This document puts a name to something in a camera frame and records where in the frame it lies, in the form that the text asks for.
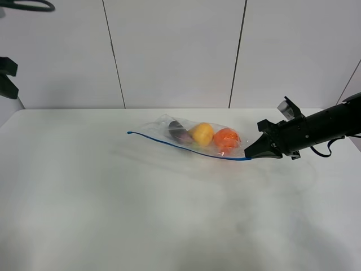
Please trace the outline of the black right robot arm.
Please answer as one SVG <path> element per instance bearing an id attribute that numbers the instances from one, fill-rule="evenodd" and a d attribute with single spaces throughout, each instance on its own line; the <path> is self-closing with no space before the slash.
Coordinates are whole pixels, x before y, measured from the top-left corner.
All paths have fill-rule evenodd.
<path id="1" fill-rule="evenodd" d="M 327 142 L 327 147 L 330 147 L 337 140 L 360 134 L 360 93 L 310 116 L 302 114 L 287 97 L 279 104 L 278 110 L 286 120 L 276 124 L 267 119 L 258 122 L 262 135 L 244 150 L 246 158 L 281 159 L 286 155 L 296 160 L 301 157 L 300 150 L 305 148 L 328 158 L 331 154 L 322 154 L 314 146 Z"/>

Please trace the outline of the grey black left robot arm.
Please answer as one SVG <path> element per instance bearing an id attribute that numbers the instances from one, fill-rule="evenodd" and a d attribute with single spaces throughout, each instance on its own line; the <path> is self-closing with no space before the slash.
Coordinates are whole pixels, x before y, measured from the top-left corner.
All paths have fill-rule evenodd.
<path id="1" fill-rule="evenodd" d="M 15 77 L 17 74 L 18 65 L 8 57 L 1 57 L 1 96 L 17 100 L 20 108 L 25 107 L 19 98 L 19 89 L 9 78 Z"/>

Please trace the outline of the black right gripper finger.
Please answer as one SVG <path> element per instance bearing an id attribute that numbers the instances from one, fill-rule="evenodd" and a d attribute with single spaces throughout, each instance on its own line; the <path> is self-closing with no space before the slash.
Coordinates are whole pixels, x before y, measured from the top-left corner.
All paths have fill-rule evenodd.
<path id="1" fill-rule="evenodd" d="M 245 157 L 250 159 L 256 158 L 275 158 L 281 159 L 283 153 L 277 148 L 277 145 L 267 135 L 263 134 L 244 150 Z"/>

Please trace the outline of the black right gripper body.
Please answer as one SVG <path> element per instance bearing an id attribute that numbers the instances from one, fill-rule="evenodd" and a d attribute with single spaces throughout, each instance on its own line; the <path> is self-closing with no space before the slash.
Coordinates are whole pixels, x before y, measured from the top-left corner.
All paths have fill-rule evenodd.
<path id="1" fill-rule="evenodd" d="M 267 119 L 257 123 L 258 131 L 267 134 L 277 145 L 277 148 L 292 160 L 301 157 L 300 151 L 296 150 L 296 139 L 305 135 L 302 128 L 305 124 L 306 117 L 300 117 L 291 121 L 280 121 L 274 124 Z"/>

